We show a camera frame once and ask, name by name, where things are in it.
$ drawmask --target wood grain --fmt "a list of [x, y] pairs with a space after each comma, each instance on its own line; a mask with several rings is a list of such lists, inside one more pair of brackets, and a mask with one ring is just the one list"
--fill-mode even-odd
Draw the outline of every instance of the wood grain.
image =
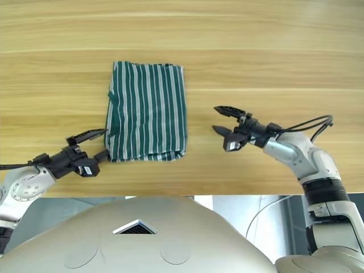
[[[187, 155], [103, 163], [47, 196], [301, 193], [256, 147], [225, 153], [211, 125], [232, 105], [290, 126], [333, 114], [317, 145], [345, 187], [363, 192], [364, 3], [294, 0], [0, 0], [0, 161], [55, 154], [65, 137], [105, 126], [114, 60], [184, 66]], [[82, 144], [90, 155], [102, 139]]]

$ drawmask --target folded cloth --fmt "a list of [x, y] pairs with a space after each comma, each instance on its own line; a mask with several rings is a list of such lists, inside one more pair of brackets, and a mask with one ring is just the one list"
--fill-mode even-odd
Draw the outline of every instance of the folded cloth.
[[111, 162], [175, 160], [186, 153], [183, 67], [114, 62], [105, 146]]

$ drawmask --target vent grille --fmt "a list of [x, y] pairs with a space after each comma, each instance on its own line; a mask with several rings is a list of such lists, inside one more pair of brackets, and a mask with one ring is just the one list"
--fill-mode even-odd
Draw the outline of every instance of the vent grille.
[[133, 226], [119, 234], [153, 234], [142, 225]]
[[113, 234], [156, 234], [156, 230], [138, 219], [115, 229]]

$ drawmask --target floor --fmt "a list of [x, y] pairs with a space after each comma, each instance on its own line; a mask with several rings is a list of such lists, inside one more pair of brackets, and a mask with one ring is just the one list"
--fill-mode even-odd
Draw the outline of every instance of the floor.
[[[26, 240], [93, 206], [130, 197], [41, 198], [33, 203], [14, 231], [7, 252]], [[243, 236], [254, 215], [279, 196], [194, 196], [197, 202], [223, 216]], [[262, 212], [252, 224], [247, 239], [273, 263], [289, 254], [281, 204]]]

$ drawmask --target green striped cloth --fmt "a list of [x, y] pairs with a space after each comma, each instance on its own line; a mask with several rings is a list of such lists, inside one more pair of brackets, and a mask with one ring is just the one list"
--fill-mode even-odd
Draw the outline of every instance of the green striped cloth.
[[114, 62], [105, 146], [111, 162], [175, 160], [186, 153], [183, 67]]

